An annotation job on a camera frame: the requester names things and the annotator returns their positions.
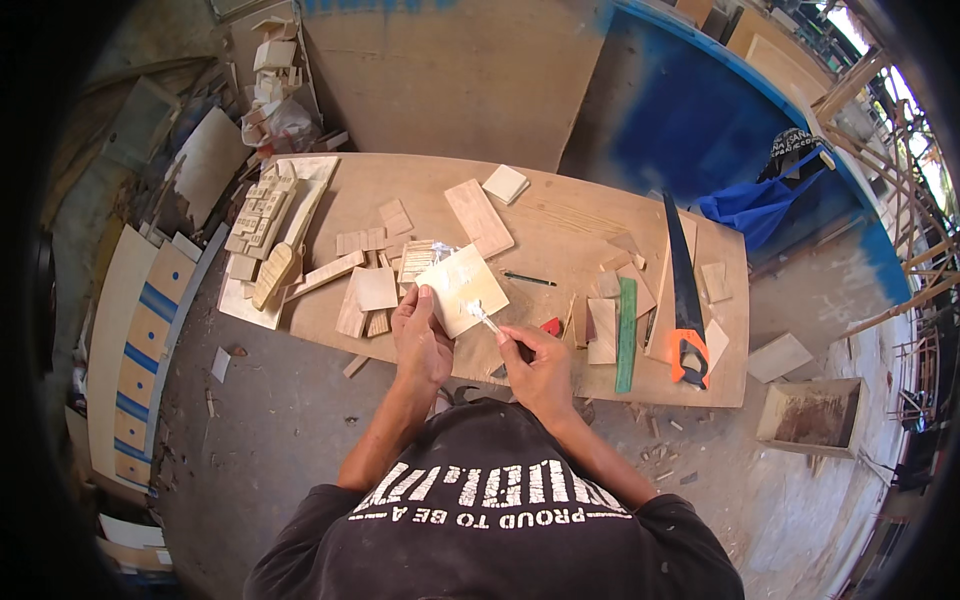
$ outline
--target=person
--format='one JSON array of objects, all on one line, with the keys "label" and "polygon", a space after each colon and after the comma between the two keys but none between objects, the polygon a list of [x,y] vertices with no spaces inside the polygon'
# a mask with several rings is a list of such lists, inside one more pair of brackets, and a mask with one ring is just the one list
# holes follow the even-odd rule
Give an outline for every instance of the person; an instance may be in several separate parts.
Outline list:
[{"label": "person", "polygon": [[658,495],[574,410],[560,340],[501,327],[517,403],[482,398],[424,422],[453,367],[433,308],[414,286],[395,310],[393,385],[245,598],[743,598],[693,507]]}]

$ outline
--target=right hand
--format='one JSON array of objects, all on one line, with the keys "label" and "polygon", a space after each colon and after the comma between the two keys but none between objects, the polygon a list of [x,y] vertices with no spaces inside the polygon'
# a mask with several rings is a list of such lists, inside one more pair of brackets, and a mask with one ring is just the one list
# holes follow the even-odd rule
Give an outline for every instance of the right hand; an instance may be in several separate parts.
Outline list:
[{"label": "right hand", "polygon": [[[576,416],[570,387],[570,352],[566,344],[536,327],[501,326],[496,336],[500,355],[507,366],[510,387],[520,404],[548,427]],[[516,342],[520,341],[536,353],[529,365],[520,357]]]}]

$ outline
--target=wooden box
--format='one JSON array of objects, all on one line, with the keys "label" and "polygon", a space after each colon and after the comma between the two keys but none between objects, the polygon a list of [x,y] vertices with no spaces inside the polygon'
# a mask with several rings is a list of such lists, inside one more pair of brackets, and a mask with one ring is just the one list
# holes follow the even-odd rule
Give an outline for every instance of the wooden box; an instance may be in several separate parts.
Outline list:
[{"label": "wooden box", "polygon": [[863,379],[773,383],[756,428],[756,439],[777,450],[856,458],[857,415],[865,410]]}]

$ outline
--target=hand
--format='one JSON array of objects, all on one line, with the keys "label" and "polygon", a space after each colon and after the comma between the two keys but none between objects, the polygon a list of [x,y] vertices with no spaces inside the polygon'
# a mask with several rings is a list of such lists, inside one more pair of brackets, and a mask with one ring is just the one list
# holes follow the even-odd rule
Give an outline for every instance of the hand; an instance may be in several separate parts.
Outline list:
[{"label": "hand", "polygon": [[[516,399],[549,430],[554,423],[576,417],[570,389],[570,352],[566,345],[536,327],[501,326],[496,336],[500,355],[507,365],[510,387]],[[536,353],[529,365],[520,357],[518,340]]]},{"label": "hand", "polygon": [[396,346],[396,384],[430,396],[453,371],[453,341],[433,314],[433,290],[413,285],[390,319]]}]

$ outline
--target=wooden workbench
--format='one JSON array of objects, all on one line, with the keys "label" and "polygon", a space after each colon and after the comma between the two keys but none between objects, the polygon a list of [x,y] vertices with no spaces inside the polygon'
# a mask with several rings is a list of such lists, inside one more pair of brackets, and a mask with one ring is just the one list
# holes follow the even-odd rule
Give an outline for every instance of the wooden workbench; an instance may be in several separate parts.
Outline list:
[{"label": "wooden workbench", "polygon": [[[483,182],[497,165],[487,162],[435,156],[339,154],[340,165],[321,200],[306,235],[304,270],[316,269],[336,258],[338,232],[381,227],[377,208],[400,198],[414,224],[417,239],[437,239],[450,246],[469,243],[444,191],[471,178]],[[510,305],[493,315],[499,324],[539,325],[553,317],[563,320],[574,293],[585,295],[595,280],[600,262],[618,253],[606,239],[630,231],[647,260],[642,276],[654,297],[660,286],[666,225],[663,204],[595,183],[551,173],[517,169],[530,180],[530,187],[511,206],[492,204],[516,245],[487,262]],[[643,356],[637,349],[633,389],[616,394],[616,365],[590,366],[587,351],[573,349],[573,336],[566,341],[573,353],[573,393],[576,396],[674,404],[687,406],[739,407],[746,382],[748,290],[743,237],[732,229],[690,215],[698,226],[695,271],[703,292],[699,266],[727,263],[727,281],[733,297],[713,305],[716,319],[730,337],[730,344],[710,375],[710,389],[694,390],[670,380],[669,366]],[[548,287],[508,279],[501,270],[549,279]],[[288,302],[280,330],[304,340],[349,352],[395,362],[394,341],[389,335],[353,339],[333,330],[348,277],[342,277]],[[710,309],[704,306],[705,324]],[[457,338],[453,375],[474,381],[505,383],[488,373],[501,364],[490,331],[476,326]]]}]

